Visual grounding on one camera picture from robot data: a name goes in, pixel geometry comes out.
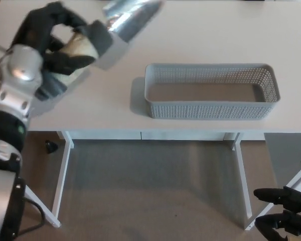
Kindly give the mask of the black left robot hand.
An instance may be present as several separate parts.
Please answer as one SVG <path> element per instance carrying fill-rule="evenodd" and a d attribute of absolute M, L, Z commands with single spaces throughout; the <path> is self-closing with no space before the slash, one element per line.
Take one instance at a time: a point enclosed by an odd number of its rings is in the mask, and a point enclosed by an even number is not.
<path fill-rule="evenodd" d="M 56 25 L 72 28 L 86 26 L 86 21 L 59 1 L 30 11 L 21 23 L 11 45 L 21 44 L 37 50 L 43 57 L 41 73 L 70 75 L 75 70 L 89 66 L 95 58 L 87 55 L 71 57 L 60 50 L 65 44 L 52 35 Z"/>

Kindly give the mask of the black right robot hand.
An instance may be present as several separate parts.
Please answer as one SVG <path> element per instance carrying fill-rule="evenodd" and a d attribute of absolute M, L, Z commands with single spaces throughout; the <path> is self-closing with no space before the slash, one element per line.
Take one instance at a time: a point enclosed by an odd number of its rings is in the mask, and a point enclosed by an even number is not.
<path fill-rule="evenodd" d="M 282 213 L 265 214 L 255 219 L 255 226 L 267 240 L 290 240 L 282 237 L 277 230 L 294 235 L 301 235 L 301 192 L 284 186 L 283 188 L 259 188 L 254 196 L 261 201 L 283 207 Z"/>

